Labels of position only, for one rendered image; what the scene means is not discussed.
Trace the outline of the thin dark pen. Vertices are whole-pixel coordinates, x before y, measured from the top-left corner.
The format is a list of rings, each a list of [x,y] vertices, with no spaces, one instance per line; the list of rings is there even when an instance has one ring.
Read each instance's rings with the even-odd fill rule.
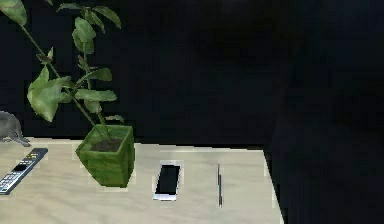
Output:
[[[221,172],[220,172],[220,164],[217,164],[217,182],[218,182],[218,206],[222,208],[222,184],[221,184]]]

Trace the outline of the grey animal figurine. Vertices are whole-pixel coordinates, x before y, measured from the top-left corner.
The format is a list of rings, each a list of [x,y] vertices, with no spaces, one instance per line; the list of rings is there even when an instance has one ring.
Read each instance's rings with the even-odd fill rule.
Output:
[[[21,124],[17,117],[9,112],[0,111],[0,142],[5,142],[7,137],[24,147],[31,146],[29,140],[22,134]]]

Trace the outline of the black remote control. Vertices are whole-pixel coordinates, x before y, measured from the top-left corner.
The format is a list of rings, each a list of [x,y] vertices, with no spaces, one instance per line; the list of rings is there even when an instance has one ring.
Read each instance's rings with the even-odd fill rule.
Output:
[[[0,195],[9,195],[12,190],[47,154],[47,148],[34,148],[9,173],[0,180]]]

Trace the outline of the pale wooden table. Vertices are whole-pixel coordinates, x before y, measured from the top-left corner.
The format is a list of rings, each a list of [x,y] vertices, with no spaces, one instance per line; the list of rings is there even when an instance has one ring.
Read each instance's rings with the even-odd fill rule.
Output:
[[[32,140],[48,152],[0,195],[0,224],[284,224],[261,150],[136,144],[128,186],[108,188],[81,164],[78,144]],[[175,201],[153,199],[162,164],[181,166]]]

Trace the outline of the white smartphone with black screen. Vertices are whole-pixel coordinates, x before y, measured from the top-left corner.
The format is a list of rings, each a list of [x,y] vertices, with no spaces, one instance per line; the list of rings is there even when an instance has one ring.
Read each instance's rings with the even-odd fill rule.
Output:
[[[177,198],[181,166],[162,164],[153,193],[154,200],[175,201]]]

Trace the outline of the green house plant in square pot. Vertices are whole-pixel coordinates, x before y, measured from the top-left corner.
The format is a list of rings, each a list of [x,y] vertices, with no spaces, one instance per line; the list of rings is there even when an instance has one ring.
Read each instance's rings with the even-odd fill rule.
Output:
[[[43,65],[39,76],[29,85],[27,99],[36,115],[51,122],[63,103],[73,102],[90,119],[93,114],[98,121],[76,148],[76,155],[88,173],[101,186],[125,188],[132,176],[135,163],[133,128],[124,124],[119,115],[103,116],[102,104],[117,99],[111,90],[95,90],[93,80],[109,82],[112,72],[108,68],[92,67],[88,56],[94,53],[95,27],[103,28],[103,18],[109,19],[117,28],[122,27],[119,15],[107,6],[81,6],[77,3],[62,3],[60,9],[77,10],[72,31],[73,44],[79,52],[78,66],[84,75],[76,81],[57,73],[52,64],[54,52],[39,51],[37,58]]]

